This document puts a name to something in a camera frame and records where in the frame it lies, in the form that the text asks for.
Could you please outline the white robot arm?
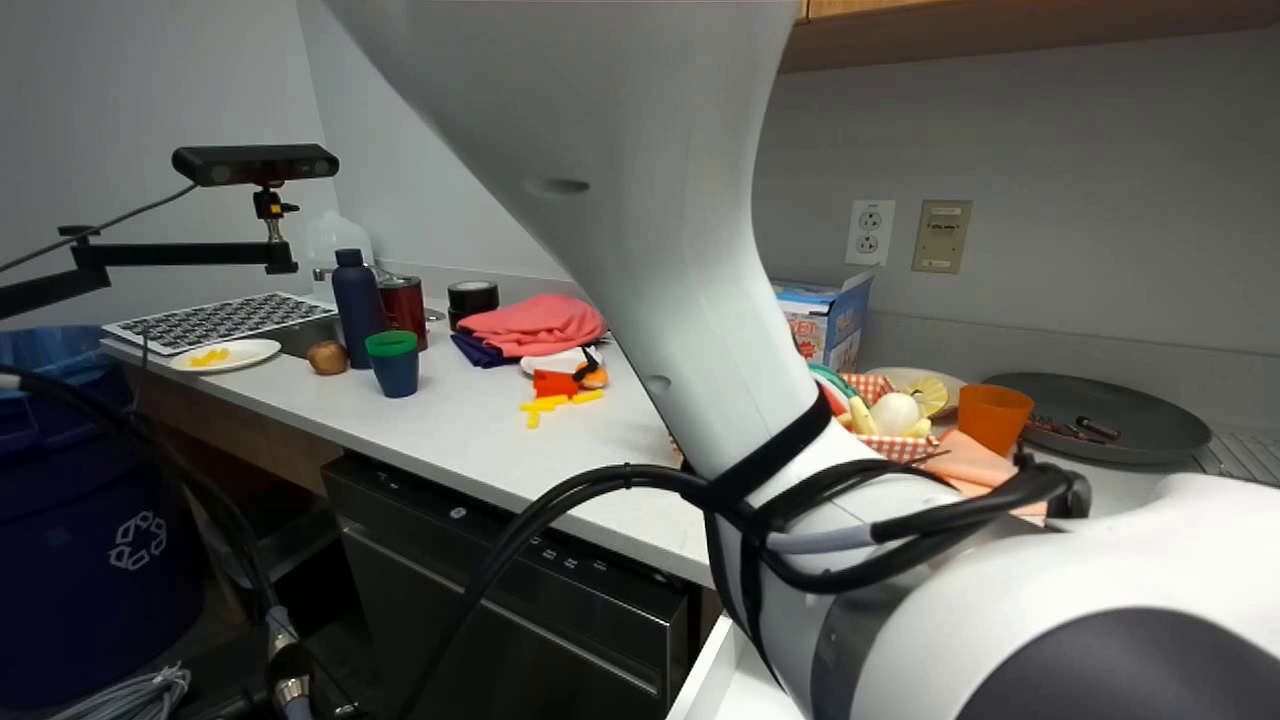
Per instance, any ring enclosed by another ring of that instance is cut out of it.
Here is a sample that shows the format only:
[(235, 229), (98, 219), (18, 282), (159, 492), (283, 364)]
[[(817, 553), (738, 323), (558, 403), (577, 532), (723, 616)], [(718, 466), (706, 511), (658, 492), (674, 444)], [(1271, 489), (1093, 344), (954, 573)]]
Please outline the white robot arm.
[(961, 497), (835, 419), (752, 230), (796, 0), (328, 7), (605, 313), (804, 720), (1280, 720), (1276, 492), (1172, 471), (1037, 524), (1067, 471)]

